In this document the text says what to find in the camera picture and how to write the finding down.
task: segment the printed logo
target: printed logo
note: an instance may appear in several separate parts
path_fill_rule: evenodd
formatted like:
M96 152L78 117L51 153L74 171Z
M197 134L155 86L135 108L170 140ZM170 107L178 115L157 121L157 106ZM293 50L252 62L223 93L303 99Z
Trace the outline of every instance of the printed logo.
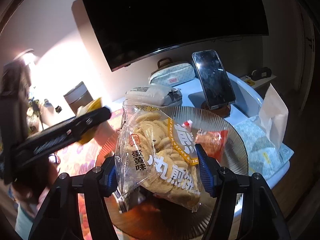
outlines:
M139 135L136 133L133 133L132 135L130 135L129 137L129 144L130 146L133 146L135 144L140 144L140 138Z
M177 83L177 82L179 82L179 79L177 77L169 79L169 84L173 84L173 83Z

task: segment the bottle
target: bottle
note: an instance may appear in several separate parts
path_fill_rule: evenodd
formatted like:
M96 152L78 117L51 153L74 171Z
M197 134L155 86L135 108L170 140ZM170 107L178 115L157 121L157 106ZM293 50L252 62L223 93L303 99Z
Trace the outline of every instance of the bottle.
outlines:
M49 127L62 121L58 117L58 112L47 98L44 100L44 104L40 106L40 114L42 122Z
M92 96L82 81L63 97L75 114L77 114L79 107L86 106L88 103L93 101Z

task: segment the red packaging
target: red packaging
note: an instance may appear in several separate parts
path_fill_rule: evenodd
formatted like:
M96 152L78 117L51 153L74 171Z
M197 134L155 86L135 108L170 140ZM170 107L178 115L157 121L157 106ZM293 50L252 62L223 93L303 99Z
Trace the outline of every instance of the red packaging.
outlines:
M221 162L224 146L228 137L228 130L222 131L198 131L195 143L200 143L208 156Z

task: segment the person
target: person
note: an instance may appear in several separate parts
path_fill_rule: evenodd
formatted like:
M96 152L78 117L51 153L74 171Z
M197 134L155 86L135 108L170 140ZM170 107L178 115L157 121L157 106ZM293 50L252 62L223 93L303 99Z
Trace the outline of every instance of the person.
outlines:
M116 144L117 133L112 129L108 122L101 123L96 130L94 139L103 147L102 152L106 153L112 150ZM29 233L36 217L40 206L45 199L45 196L49 192L50 187L53 185L58 177L58 172L55 165L51 162L48 164L46 171L46 187L40 196L37 196L35 192L26 185L26 183L19 180L12 182L11 189L14 198L19 203L18 214L16 219L15 230L23 240L28 240Z

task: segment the white paper bag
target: white paper bag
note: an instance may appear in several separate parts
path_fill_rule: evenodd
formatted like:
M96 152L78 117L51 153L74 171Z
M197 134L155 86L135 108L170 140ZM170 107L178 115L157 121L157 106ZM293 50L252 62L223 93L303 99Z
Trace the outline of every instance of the white paper bag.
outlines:
M259 111L259 116L254 122L264 130L267 138L275 145L278 153L287 127L288 113L287 106L270 84Z

